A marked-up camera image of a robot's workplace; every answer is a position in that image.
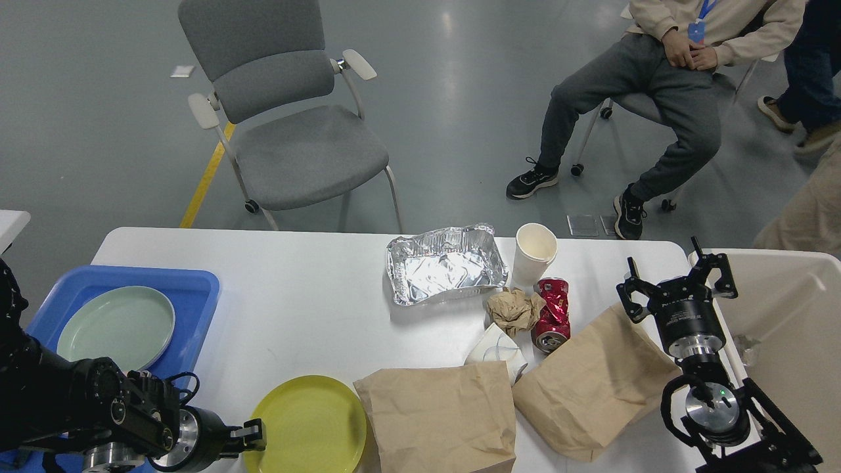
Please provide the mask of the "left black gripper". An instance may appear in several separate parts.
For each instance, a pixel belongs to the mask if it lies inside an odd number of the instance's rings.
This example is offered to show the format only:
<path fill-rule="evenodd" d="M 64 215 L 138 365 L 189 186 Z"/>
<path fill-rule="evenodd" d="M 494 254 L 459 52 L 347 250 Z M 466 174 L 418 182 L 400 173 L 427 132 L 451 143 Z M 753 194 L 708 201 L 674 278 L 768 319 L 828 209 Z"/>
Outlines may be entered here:
<path fill-rule="evenodd" d="M 184 407 L 177 421 L 178 438 L 168 454 L 148 457 L 155 470 L 198 472 L 218 460 L 235 459 L 243 452 L 262 452 L 267 446 L 265 424 L 259 417 L 231 427 L 213 411 Z"/>

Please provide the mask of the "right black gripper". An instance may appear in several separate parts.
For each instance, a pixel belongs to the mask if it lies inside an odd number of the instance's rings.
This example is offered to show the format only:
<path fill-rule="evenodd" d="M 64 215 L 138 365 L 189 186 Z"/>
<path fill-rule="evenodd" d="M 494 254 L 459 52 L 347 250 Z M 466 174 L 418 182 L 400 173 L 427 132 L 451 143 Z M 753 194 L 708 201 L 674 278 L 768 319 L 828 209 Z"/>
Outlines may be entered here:
<path fill-rule="evenodd" d="M 629 275 L 624 282 L 616 285 L 630 321 L 639 324 L 653 314 L 664 351 L 676 359 L 712 355 L 721 350 L 726 344 L 726 336 L 712 300 L 717 297 L 736 299 L 739 296 L 727 255 L 703 254 L 695 236 L 691 237 L 691 243 L 696 252 L 696 263 L 690 270 L 690 278 L 678 277 L 652 284 L 640 278 L 637 264 L 629 256 Z M 706 283 L 713 270 L 719 271 L 719 278 L 709 287 Z M 658 298 L 658 288 L 666 296 Z M 646 304 L 634 302 L 634 293 L 645 296 L 648 299 Z"/>

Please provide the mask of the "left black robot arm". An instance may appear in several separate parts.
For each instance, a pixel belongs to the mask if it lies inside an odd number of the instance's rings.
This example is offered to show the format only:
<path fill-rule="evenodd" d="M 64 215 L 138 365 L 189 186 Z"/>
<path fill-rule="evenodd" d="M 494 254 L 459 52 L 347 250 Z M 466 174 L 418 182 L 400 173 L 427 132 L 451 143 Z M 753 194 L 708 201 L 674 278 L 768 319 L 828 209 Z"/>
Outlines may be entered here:
<path fill-rule="evenodd" d="M 60 456 L 83 458 L 84 472 L 200 472 L 217 461 L 264 454 L 267 425 L 228 424 L 193 405 L 201 382 L 181 371 L 159 377 L 111 357 L 70 361 L 21 327 L 29 307 L 2 263 L 2 452 L 34 450 L 44 471 Z"/>

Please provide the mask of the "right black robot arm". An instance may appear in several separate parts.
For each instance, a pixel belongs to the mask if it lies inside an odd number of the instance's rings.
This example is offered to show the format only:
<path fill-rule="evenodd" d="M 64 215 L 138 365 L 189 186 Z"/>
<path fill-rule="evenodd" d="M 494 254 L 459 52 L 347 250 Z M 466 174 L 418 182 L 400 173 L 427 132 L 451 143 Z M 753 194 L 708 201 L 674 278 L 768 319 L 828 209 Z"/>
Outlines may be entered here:
<path fill-rule="evenodd" d="M 736 386 L 719 352 L 727 336 L 713 307 L 739 292 L 726 254 L 704 254 L 692 238 L 690 272 L 653 284 L 633 258 L 616 287 L 632 323 L 652 315 L 664 353 L 681 369 L 663 389 L 660 415 L 667 431 L 696 448 L 699 472 L 814 472 L 816 447 L 750 378 Z"/>

